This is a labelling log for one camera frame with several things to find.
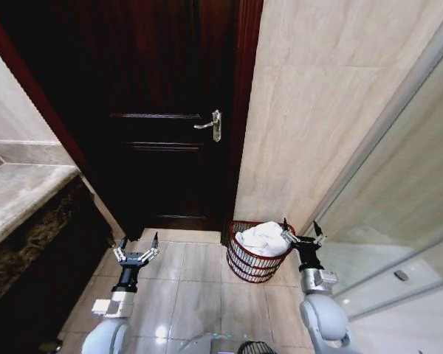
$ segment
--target white towel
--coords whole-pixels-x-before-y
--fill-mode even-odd
[[[276,257],[289,248],[289,243],[281,236],[282,228],[270,221],[251,229],[236,233],[236,240],[248,251],[258,256]]]

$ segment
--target black cylindrical joint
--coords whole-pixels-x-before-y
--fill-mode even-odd
[[[136,284],[138,283],[138,271],[138,267],[123,266],[118,284],[116,284],[111,291],[128,291],[131,293],[136,293]]]

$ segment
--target vanity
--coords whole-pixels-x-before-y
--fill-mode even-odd
[[[0,166],[0,353],[58,337],[111,244],[74,166]]]

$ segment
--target door frame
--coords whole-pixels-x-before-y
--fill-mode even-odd
[[[227,195],[224,201],[224,229],[221,242],[226,241],[227,225],[233,219],[235,210],[238,178],[241,167],[241,158],[244,146],[247,115],[250,104],[251,85],[255,66],[256,49],[258,46],[259,27],[264,0],[240,0],[238,10],[238,23],[236,28],[236,58],[235,77],[233,87],[233,118],[229,130],[224,132],[228,138],[228,171]],[[44,120],[51,127],[54,134],[61,141],[69,155],[75,161],[85,177],[90,181],[100,197],[106,201],[107,193],[100,182],[78,141],[71,135],[68,128],[47,99],[41,86],[33,77],[25,62],[9,39],[0,23],[0,56],[8,69],[17,79],[23,90],[34,103]],[[109,209],[114,213],[117,221],[117,210]]]

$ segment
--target door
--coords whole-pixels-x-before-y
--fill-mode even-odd
[[[0,0],[1,25],[132,237],[145,226],[221,230],[230,217],[227,171],[238,171],[230,146],[244,137],[230,133],[239,125],[242,3]],[[253,31],[255,49],[258,22]],[[212,122],[216,110],[220,139],[214,127],[194,128]]]

